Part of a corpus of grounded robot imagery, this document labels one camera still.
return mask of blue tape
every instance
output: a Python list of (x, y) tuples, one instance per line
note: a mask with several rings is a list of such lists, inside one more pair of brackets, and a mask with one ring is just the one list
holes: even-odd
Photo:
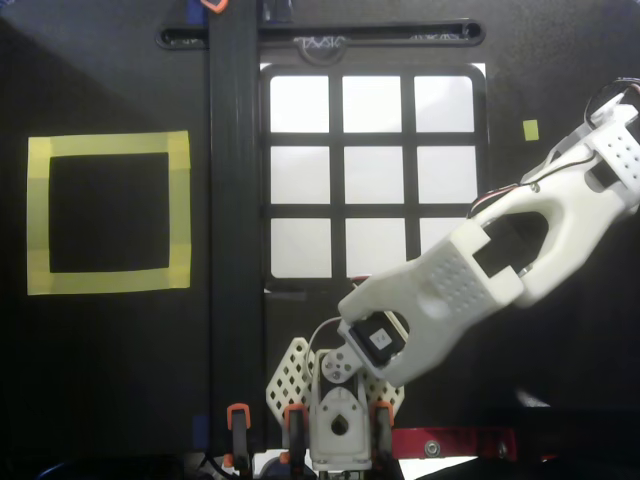
[(209, 415), (194, 415), (191, 423), (194, 450), (209, 449)]
[(189, 25), (207, 24), (207, 10), (200, 0), (187, 1), (187, 23)]

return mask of white panel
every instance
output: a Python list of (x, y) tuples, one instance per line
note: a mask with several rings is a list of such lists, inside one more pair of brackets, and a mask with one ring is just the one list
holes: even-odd
[(328, 132), (329, 77), (274, 77), (271, 80), (271, 131)]
[(470, 203), (478, 196), (475, 147), (418, 147), (420, 203)]
[(271, 220), (271, 273), (276, 278), (331, 277), (331, 220)]
[(424, 253), (429, 250), (465, 220), (466, 218), (421, 218), (420, 251)]
[(345, 132), (401, 132), (400, 77), (343, 77)]
[(405, 480), (430, 475), (445, 468), (454, 467), (461, 463), (475, 460), (478, 457), (450, 457), (450, 458), (425, 458), (420, 460), (400, 460), (400, 468)]
[(271, 203), (329, 201), (329, 147), (271, 147)]
[(487, 78), (487, 64), (486, 63), (472, 63), (474, 67), (482, 72), (485, 78)]
[(374, 274), (407, 261), (403, 218), (348, 218), (347, 276)]
[(346, 203), (404, 203), (402, 147), (345, 147)]
[(473, 132), (469, 77), (415, 77), (418, 132)]

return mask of white robotic arm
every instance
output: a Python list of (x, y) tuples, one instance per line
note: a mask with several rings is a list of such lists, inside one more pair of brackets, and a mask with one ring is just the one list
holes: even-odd
[[(628, 127), (640, 121), (633, 106), (620, 103), (623, 96), (585, 116), (520, 183), (477, 200), (469, 218), (431, 250), (370, 277), (340, 302), (345, 344), (317, 352), (312, 379), (316, 469), (371, 466), (365, 371), (394, 387), (422, 375), (474, 323), (547, 295), (584, 264), (613, 222), (635, 213), (640, 137)], [(394, 312), (408, 328), (376, 312)]]

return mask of red bracket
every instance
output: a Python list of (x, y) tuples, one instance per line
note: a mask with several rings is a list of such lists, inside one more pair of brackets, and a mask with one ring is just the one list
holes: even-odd
[(517, 459), (510, 428), (400, 428), (393, 430), (393, 457), (483, 457)]

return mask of yellow tape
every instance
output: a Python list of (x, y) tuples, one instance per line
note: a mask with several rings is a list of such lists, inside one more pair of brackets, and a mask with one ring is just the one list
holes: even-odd
[(525, 120), (522, 122), (522, 128), (524, 129), (524, 139), (527, 142), (534, 142), (540, 139), (537, 120)]
[(51, 163), (51, 139), (34, 137), (29, 139), (27, 178), (49, 178)]
[[(169, 267), (124, 272), (51, 273), (51, 157), (163, 153), (169, 155)], [(27, 180), (29, 295), (121, 293), (188, 288), (191, 276), (191, 194), (187, 132), (30, 138)]]
[(51, 137), (53, 157), (167, 152), (167, 133), (68, 135)]
[(169, 152), (169, 170), (188, 170), (191, 168), (189, 134), (187, 132), (167, 133), (167, 151)]

